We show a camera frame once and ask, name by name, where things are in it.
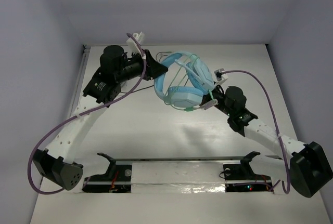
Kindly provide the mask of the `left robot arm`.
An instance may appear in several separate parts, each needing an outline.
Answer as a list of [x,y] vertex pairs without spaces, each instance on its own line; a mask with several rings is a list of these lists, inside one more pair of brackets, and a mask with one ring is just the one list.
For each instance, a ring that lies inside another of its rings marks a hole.
[[28,181],[39,194],[32,180],[32,166],[60,190],[72,190],[81,180],[83,165],[75,155],[97,119],[113,104],[129,96],[141,81],[153,80],[168,68],[156,61],[150,51],[127,53],[121,46],[107,46],[100,56],[100,66],[83,90],[74,114],[49,131],[33,148],[28,161]]

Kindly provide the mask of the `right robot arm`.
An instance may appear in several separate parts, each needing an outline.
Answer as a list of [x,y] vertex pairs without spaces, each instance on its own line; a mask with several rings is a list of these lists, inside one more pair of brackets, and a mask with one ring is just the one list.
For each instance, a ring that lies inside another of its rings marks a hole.
[[306,144],[280,133],[262,122],[246,107],[246,97],[239,87],[212,91],[216,108],[228,116],[229,127],[243,137],[269,149],[271,158],[252,151],[241,159],[240,172],[247,179],[267,175],[283,183],[283,189],[294,188],[300,195],[311,198],[332,180],[332,169],[323,148],[316,142]]

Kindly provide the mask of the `light blue headphones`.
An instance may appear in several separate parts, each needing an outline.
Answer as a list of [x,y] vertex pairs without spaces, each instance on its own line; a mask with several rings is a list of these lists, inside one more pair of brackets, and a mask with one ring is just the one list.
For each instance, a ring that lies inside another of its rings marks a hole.
[[217,105],[212,94],[215,88],[212,73],[197,55],[187,51],[176,52],[161,64],[168,68],[174,64],[179,66],[167,89],[164,88],[165,74],[154,79],[155,93],[164,104],[186,112]]

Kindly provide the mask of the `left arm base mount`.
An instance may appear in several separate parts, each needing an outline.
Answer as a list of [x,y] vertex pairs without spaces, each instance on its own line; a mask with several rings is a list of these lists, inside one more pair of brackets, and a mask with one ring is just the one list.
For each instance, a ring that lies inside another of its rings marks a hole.
[[132,164],[117,164],[117,161],[104,153],[97,155],[109,162],[104,174],[86,177],[82,191],[85,193],[131,193]]

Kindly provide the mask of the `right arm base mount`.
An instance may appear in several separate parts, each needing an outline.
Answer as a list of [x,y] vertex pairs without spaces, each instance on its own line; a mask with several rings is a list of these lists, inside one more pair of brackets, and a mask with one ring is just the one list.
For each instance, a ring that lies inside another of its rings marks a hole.
[[257,158],[260,152],[252,151],[244,156],[239,164],[223,165],[219,177],[227,181],[226,192],[271,192],[275,185],[268,175],[255,174],[250,162]]

